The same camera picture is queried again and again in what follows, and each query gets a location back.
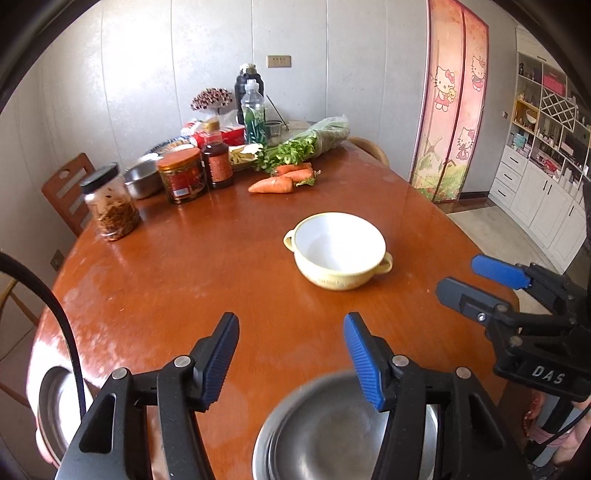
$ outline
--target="black jar lid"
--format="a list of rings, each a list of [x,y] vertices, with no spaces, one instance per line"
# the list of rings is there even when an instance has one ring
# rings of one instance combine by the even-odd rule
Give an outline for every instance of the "black jar lid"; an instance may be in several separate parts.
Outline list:
[[[80,182],[80,189],[84,195],[95,192],[106,185],[119,174],[119,165],[110,163],[99,168]]]

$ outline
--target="lattice shelf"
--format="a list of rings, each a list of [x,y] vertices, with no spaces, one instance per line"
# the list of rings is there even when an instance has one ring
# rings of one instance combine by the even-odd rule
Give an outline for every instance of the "lattice shelf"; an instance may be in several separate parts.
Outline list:
[[[574,132],[576,107],[545,87],[542,87],[541,111]]]

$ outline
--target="blue gripper pad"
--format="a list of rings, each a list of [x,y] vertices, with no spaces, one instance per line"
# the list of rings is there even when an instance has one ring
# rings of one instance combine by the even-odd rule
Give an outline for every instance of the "blue gripper pad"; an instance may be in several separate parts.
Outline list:
[[[361,390],[363,390],[366,400],[376,410],[381,411],[385,402],[381,374],[372,358],[370,352],[371,347],[368,345],[369,342],[373,342],[374,340],[363,320],[361,320],[361,316],[358,314],[355,316],[351,314],[345,316],[343,331],[345,334],[345,343],[355,366],[355,372],[357,373]]]
[[[528,288],[531,282],[522,268],[486,255],[477,255],[472,259],[472,271],[514,290]]]
[[[208,339],[209,342],[215,343],[213,352],[203,370],[202,399],[208,405],[217,402],[220,396],[232,357],[236,351],[239,335],[238,317],[233,313],[225,313],[216,331]]]

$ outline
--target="drawer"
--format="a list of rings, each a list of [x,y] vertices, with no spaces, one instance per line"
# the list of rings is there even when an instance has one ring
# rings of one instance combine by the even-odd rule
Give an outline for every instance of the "drawer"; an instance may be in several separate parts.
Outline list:
[[[496,171],[496,178],[498,178],[514,192],[517,191],[521,182],[521,175],[519,175],[512,168],[509,168],[503,162],[499,164],[499,170]]]
[[[509,165],[519,175],[523,175],[523,172],[525,172],[525,167],[527,166],[527,158],[518,154],[511,147],[505,147],[501,161],[505,165]]]
[[[513,192],[507,185],[498,179],[492,182],[491,195],[497,202],[502,203],[506,207],[511,206],[515,192]]]

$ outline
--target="green liquid bottle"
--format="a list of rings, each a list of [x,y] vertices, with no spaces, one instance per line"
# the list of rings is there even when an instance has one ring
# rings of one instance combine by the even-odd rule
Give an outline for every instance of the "green liquid bottle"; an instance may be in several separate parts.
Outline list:
[[[246,82],[246,94],[242,97],[242,113],[244,115],[244,143],[267,144],[265,132],[265,99],[259,93],[259,86],[255,79]]]

